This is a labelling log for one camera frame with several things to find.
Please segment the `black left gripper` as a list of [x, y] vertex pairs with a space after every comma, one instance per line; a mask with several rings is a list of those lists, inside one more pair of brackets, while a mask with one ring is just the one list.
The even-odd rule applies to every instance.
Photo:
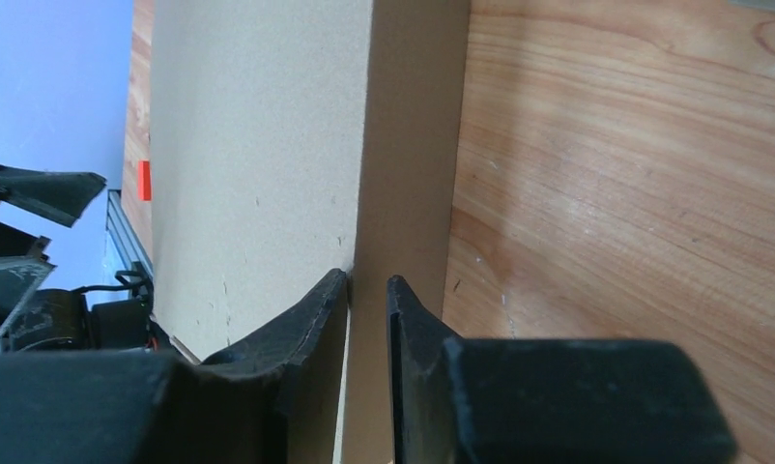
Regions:
[[[51, 172], [0, 164], [0, 203], [65, 227], [81, 218], [106, 188], [93, 172]], [[50, 240], [0, 222], [0, 339], [54, 270], [44, 253]]]

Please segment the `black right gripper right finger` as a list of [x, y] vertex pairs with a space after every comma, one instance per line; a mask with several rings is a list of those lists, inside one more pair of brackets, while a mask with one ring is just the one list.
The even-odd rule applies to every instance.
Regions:
[[398, 463], [731, 463], [691, 359], [646, 339], [465, 338], [387, 282]]

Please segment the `brown cardboard box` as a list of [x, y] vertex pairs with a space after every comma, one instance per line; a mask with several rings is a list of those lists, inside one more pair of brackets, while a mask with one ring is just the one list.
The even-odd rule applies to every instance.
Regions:
[[440, 311], [467, 1], [158, 1], [155, 313], [197, 360], [350, 279], [340, 463], [393, 457], [386, 284]]

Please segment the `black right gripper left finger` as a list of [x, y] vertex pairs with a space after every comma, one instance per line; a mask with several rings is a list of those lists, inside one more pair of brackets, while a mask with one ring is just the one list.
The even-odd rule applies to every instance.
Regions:
[[0, 355], [0, 463], [330, 463], [347, 276], [193, 364], [173, 353]]

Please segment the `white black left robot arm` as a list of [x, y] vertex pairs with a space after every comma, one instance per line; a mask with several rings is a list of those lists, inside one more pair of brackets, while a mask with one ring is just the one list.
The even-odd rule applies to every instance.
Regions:
[[[0, 164], [0, 204], [72, 227], [105, 188], [92, 172], [46, 172]], [[0, 348], [156, 351], [150, 272], [141, 262], [115, 273], [114, 284], [47, 289], [50, 241], [0, 221]]]

